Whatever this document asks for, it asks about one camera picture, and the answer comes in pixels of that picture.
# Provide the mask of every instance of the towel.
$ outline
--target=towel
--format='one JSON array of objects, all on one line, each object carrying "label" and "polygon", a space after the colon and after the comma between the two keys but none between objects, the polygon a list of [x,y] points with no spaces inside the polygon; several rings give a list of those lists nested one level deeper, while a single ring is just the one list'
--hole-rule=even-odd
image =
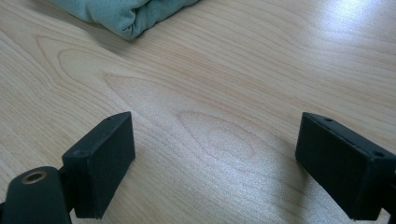
[{"label": "towel", "polygon": [[199,0],[50,0],[87,22],[104,25],[125,39],[133,39],[172,14]]}]

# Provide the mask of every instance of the wooden table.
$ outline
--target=wooden table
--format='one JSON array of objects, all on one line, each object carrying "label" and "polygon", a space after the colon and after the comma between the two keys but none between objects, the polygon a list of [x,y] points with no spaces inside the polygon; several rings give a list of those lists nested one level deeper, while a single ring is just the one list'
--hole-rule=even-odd
[{"label": "wooden table", "polygon": [[309,111],[396,153],[395,11],[202,0],[125,41],[47,0],[0,0],[0,201],[131,111],[135,161],[104,218],[74,223],[354,223],[294,150]]}]

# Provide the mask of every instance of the wood grain pattern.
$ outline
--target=wood grain pattern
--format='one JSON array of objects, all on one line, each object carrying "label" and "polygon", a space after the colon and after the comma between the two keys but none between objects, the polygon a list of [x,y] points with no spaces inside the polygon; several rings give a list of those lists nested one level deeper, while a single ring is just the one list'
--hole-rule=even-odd
[{"label": "wood grain pattern", "polygon": [[202,0],[125,41],[46,0],[0,0],[0,201],[130,110],[137,158],[104,219],[75,223],[353,223],[294,149],[310,111],[396,153],[394,11]]}]

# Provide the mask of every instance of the teal cloth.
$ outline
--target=teal cloth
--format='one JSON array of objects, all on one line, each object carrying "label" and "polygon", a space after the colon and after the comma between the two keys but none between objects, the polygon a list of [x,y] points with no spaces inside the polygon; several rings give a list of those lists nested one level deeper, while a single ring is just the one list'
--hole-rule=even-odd
[{"label": "teal cloth", "polygon": [[68,13],[133,39],[198,0],[50,0]]}]

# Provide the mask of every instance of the tabletop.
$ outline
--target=tabletop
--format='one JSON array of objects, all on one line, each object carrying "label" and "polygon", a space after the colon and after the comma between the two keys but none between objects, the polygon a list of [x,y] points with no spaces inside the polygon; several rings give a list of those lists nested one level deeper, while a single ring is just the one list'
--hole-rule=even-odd
[{"label": "tabletop", "polygon": [[294,151],[308,111],[396,153],[395,11],[202,0],[126,41],[47,0],[0,0],[0,202],[131,111],[135,160],[103,219],[74,223],[355,223]]}]

